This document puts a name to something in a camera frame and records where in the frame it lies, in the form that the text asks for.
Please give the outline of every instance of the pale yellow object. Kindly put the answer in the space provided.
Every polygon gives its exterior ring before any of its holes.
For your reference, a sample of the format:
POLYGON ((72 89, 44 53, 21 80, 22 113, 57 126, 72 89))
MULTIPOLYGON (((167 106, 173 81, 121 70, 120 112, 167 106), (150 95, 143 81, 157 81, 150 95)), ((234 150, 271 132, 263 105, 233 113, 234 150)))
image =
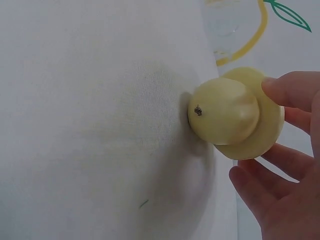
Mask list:
POLYGON ((191 128, 230 159, 264 154, 277 141, 285 114, 263 92, 263 79, 257 70, 239 67, 199 86, 188 106, 191 128))
POLYGON ((244 84, 220 77, 195 90, 188 117, 201 139, 215 145, 238 144, 255 130, 259 106, 255 95, 244 84))

